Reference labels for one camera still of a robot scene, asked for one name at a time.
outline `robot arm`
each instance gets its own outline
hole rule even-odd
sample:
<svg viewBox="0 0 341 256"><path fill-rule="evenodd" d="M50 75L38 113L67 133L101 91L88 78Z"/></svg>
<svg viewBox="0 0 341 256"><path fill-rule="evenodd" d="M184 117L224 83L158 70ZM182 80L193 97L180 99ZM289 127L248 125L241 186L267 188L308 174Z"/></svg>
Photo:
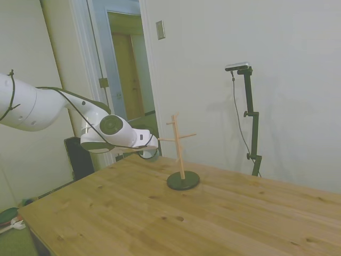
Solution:
<svg viewBox="0 0 341 256"><path fill-rule="evenodd" d="M63 108L77 110L82 120L83 148L93 153L119 154L156 150L158 140L148 130L133 129L127 121L111 115L108 106L72 92L35 88L11 76L0 74L0 124L23 131L49 127Z"/></svg>

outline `wooden table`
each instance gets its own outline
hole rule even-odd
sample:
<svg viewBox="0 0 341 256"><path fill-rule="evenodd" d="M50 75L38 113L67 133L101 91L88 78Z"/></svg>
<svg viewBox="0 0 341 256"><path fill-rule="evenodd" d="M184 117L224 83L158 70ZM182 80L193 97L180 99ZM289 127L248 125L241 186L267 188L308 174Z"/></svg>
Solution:
<svg viewBox="0 0 341 256"><path fill-rule="evenodd" d="M201 183L175 191L173 159L130 156L20 213L57 256L341 255L341 195L185 167Z"/></svg>

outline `door hinge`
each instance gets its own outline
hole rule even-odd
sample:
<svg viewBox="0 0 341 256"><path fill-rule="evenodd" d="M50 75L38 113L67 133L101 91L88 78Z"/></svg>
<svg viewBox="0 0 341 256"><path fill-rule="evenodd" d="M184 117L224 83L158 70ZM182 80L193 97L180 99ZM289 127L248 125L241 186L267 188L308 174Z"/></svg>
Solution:
<svg viewBox="0 0 341 256"><path fill-rule="evenodd" d="M100 78L100 88L108 88L109 87L109 83L108 83L108 79L107 78Z"/></svg>

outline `black round base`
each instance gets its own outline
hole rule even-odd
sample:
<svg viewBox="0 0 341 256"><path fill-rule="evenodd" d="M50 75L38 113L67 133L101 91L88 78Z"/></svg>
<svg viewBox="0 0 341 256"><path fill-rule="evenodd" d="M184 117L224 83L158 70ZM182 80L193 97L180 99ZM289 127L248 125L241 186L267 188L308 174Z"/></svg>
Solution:
<svg viewBox="0 0 341 256"><path fill-rule="evenodd" d="M180 172L173 173L167 179L167 185L175 190L188 190L200 182L200 177L195 172L185 171L185 179L181 179Z"/></svg>

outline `light switch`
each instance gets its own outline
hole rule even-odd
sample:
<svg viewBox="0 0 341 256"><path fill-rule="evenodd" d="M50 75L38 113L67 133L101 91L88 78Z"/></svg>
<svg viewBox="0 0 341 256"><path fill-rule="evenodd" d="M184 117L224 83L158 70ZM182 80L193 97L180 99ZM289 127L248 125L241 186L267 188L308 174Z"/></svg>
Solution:
<svg viewBox="0 0 341 256"><path fill-rule="evenodd" d="M163 20L156 22L156 31L158 33L159 40L166 38Z"/></svg>

